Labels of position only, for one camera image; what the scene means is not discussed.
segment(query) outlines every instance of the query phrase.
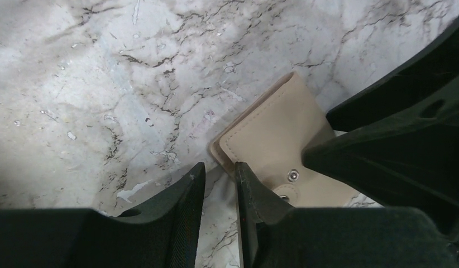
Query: wallet stitching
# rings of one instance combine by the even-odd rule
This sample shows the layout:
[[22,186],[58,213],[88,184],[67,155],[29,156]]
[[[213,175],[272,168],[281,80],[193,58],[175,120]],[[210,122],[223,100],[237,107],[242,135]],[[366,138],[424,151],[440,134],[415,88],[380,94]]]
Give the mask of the wallet stitching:
[[260,114],[262,114],[267,108],[269,108],[271,105],[273,105],[280,97],[282,97],[287,91],[289,90],[289,87],[287,87],[286,89],[284,89],[281,93],[279,93],[279,95],[277,95],[276,98],[274,98],[273,101],[271,101],[269,104],[267,104],[267,106],[265,106],[262,110],[260,110],[257,114],[253,115],[251,119],[249,119],[244,125],[242,125],[235,133],[231,134],[228,139],[225,140],[225,144],[226,146],[228,147],[228,150],[229,152],[235,157],[236,161],[239,160],[239,157],[233,152],[233,150],[231,150],[231,147],[229,146],[229,141],[231,140],[231,138],[236,135],[238,132],[240,132],[241,130],[243,130],[243,128],[245,128],[249,123],[251,123],[251,121],[253,121],[254,119],[256,119],[256,117],[258,117]]

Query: beige leather wallet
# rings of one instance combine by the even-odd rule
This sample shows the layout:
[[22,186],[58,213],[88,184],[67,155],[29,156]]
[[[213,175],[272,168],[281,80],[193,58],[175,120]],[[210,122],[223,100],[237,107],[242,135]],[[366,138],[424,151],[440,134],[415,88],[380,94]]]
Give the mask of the beige leather wallet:
[[264,185],[295,207],[341,207],[357,191],[302,165],[306,147],[333,137],[310,90],[290,73],[218,135],[210,153],[233,178],[234,163],[248,163]]

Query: wallet flap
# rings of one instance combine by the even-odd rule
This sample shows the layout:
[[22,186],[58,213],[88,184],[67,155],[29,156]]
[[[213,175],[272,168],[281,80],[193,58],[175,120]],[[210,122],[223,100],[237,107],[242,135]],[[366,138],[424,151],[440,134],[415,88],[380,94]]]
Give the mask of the wallet flap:
[[226,153],[221,149],[219,141],[221,137],[226,134],[230,129],[234,128],[239,122],[251,114],[254,109],[261,105],[268,97],[273,95],[282,85],[287,83],[294,73],[289,73],[280,78],[272,87],[269,88],[264,94],[262,94],[255,102],[253,102],[243,113],[241,113],[231,124],[225,128],[211,143],[210,143],[210,154],[217,160],[217,162],[225,169],[225,171],[234,177],[235,163],[229,159]]
[[[333,138],[334,132],[297,73],[284,78],[235,121],[219,146],[231,163],[248,163],[264,185],[296,207],[343,206],[357,191],[305,168],[301,158],[304,148]],[[299,174],[294,182],[288,179],[291,170]]]

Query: white marble surface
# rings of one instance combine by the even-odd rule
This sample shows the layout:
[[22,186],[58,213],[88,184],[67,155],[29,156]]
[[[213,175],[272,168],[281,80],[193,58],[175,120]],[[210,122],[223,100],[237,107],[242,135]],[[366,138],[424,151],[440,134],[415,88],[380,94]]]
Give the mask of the white marble surface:
[[[216,167],[208,142],[282,75],[329,109],[458,14],[459,0],[0,0],[0,208],[120,214],[196,161]],[[208,180],[196,267],[238,267],[234,187]]]

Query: metal snap button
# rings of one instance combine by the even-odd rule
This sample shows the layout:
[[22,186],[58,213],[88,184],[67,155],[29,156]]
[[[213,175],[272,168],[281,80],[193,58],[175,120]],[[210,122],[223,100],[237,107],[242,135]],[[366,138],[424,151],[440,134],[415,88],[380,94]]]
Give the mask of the metal snap button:
[[287,174],[287,179],[292,183],[298,180],[299,172],[297,171],[297,169],[291,169],[289,173]]

